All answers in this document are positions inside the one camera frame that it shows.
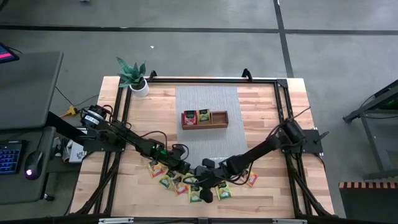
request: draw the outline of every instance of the blue backlit keyboard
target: blue backlit keyboard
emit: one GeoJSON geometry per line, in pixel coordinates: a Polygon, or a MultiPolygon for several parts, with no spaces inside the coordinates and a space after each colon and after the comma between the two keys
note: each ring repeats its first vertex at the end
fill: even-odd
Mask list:
{"type": "Polygon", "coordinates": [[[0,175],[18,173],[23,145],[23,140],[0,142],[0,175]]]}

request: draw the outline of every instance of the butcher block tabletop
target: butcher block tabletop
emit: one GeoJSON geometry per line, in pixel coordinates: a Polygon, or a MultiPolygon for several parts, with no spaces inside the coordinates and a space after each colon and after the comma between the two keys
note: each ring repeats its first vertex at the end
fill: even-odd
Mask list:
{"type": "MultiPolygon", "coordinates": [[[[304,80],[288,78],[287,82],[293,113],[298,114],[309,107],[304,80]]],[[[99,93],[99,105],[114,105],[118,83],[119,77],[104,77],[99,93]]],[[[132,126],[131,130],[137,134],[163,131],[168,137],[169,149],[172,144],[178,143],[175,89],[179,85],[237,86],[248,150],[263,142],[269,131],[279,124],[274,86],[270,84],[150,83],[150,92],[146,97],[131,97],[127,117],[132,126]]],[[[124,89],[118,120],[121,120],[126,92],[124,89]]],[[[280,94],[287,117],[282,90],[280,94]]],[[[310,110],[296,120],[303,129],[313,128],[310,110]]],[[[164,142],[164,136],[161,134],[156,133],[148,137],[164,142]]],[[[103,159],[103,152],[94,152],[83,161],[70,212],[80,209],[97,188],[103,159]]],[[[302,159],[309,189],[323,207],[333,213],[321,161],[312,154],[304,154],[302,159]]],[[[113,217],[294,217],[286,161],[280,150],[268,153],[253,164],[252,171],[259,176],[253,187],[230,184],[232,198],[222,201],[217,199],[213,189],[215,198],[212,203],[189,203],[187,193],[177,196],[174,191],[167,190],[159,184],[161,175],[150,177],[148,163],[149,160],[141,157],[133,146],[127,146],[119,166],[112,207],[113,217]]],[[[104,190],[101,211],[106,205],[108,189],[109,184],[104,190]]],[[[302,191],[298,190],[297,193],[300,208],[305,212],[302,191]]]]}

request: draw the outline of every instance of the gray mat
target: gray mat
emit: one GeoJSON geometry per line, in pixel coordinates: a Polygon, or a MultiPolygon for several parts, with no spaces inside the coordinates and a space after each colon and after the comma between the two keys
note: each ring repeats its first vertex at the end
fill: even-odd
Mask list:
{"type": "Polygon", "coordinates": [[[187,162],[193,167],[209,158],[216,163],[247,151],[238,92],[234,86],[178,86],[175,91],[178,142],[190,148],[187,162]],[[185,110],[227,111],[229,125],[220,129],[183,130],[185,110]]]}

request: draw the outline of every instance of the concrete floor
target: concrete floor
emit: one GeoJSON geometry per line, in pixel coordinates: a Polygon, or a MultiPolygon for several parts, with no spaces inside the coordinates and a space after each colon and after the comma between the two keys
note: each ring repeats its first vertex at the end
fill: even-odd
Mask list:
{"type": "MultiPolygon", "coordinates": [[[[398,1],[280,0],[286,29],[398,29],[398,1]]],[[[0,23],[59,26],[277,29],[272,0],[13,0],[0,23]]],[[[326,176],[335,213],[345,216],[338,182],[362,181],[377,171],[362,124],[342,117],[397,79],[396,35],[287,35],[294,77],[304,78],[315,125],[323,140],[326,176]]],[[[119,71],[115,56],[146,60],[167,76],[286,77],[279,34],[202,32],[53,32],[0,30],[0,42],[23,52],[64,52],[57,86],[73,102],[100,90],[119,71]]],[[[68,103],[55,93],[51,110],[68,103]]],[[[54,202],[2,206],[0,219],[63,215],[77,175],[58,176],[54,202]]]]}

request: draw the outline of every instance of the brown wooden box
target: brown wooden box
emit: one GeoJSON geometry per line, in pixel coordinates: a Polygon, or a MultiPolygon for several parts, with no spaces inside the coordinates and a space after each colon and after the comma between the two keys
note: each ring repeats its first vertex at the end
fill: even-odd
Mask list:
{"type": "Polygon", "coordinates": [[[184,113],[181,114],[181,125],[183,130],[195,129],[213,129],[213,128],[227,128],[228,127],[228,113],[227,111],[210,111],[211,122],[197,125],[184,125],[184,113]]]}

